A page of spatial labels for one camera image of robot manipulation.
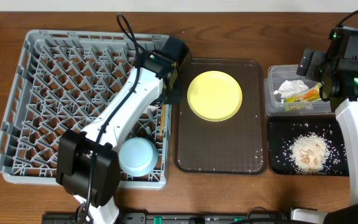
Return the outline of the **wooden chopstick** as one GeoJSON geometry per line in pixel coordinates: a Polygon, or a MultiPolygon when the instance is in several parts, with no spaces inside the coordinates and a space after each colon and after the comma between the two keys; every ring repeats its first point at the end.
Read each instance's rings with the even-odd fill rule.
{"type": "Polygon", "coordinates": [[[161,118],[160,118],[160,136],[163,136],[164,123],[165,123],[165,105],[162,105],[161,118]]]}

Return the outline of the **yellow pandan cake wrapper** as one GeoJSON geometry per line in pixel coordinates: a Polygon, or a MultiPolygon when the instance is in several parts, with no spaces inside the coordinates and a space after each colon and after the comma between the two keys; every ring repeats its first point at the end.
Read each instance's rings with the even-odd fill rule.
{"type": "Polygon", "coordinates": [[[322,87],[321,83],[317,83],[314,87],[306,90],[303,93],[282,100],[284,103],[300,103],[318,101],[321,99],[319,89],[322,87]]]}

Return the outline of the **white tissue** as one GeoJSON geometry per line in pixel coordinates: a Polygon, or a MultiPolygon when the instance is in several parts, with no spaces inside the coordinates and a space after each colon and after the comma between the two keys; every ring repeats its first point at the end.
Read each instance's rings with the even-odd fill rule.
{"type": "Polygon", "coordinates": [[[280,94],[282,99],[286,99],[297,94],[303,93],[309,87],[302,80],[285,80],[280,87],[274,91],[274,95],[280,94]]]}

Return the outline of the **light blue rice bowl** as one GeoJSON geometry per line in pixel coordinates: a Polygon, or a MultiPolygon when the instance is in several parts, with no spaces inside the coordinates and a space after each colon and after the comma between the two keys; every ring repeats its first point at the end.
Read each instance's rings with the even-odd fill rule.
{"type": "Polygon", "coordinates": [[[132,177],[141,177],[153,171],[158,162],[158,150],[144,138],[131,138],[119,150],[119,165],[132,177]]]}

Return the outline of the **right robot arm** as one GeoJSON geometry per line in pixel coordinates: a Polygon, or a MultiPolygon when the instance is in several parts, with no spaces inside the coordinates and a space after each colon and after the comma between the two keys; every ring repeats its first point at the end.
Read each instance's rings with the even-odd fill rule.
{"type": "Polygon", "coordinates": [[[297,75],[322,83],[321,96],[330,102],[344,139],[350,180],[349,206],[334,212],[295,208],[295,223],[358,223],[358,58],[327,59],[324,52],[306,49],[297,75]]]}

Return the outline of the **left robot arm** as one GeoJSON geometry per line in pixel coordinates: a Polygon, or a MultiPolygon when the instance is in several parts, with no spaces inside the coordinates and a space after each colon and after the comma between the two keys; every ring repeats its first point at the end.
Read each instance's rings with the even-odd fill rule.
{"type": "Polygon", "coordinates": [[[56,181],[80,202],[75,223],[114,223],[121,181],[119,151],[152,105],[168,104],[178,90],[189,50],[145,50],[107,108],[80,132],[67,130],[58,145],[56,181]]]}

